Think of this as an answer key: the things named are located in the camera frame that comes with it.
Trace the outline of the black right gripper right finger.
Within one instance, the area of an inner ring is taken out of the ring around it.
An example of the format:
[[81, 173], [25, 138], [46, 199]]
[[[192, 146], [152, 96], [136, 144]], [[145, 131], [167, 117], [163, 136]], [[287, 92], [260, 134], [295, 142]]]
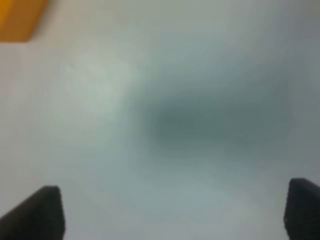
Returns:
[[292, 178], [283, 222], [290, 240], [320, 240], [320, 187], [305, 178]]

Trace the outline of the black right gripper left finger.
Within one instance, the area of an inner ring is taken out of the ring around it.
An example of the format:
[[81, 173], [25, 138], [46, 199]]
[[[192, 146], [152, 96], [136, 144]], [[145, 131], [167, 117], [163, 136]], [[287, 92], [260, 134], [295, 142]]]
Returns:
[[0, 218], [2, 240], [62, 240], [66, 232], [61, 190], [44, 186]]

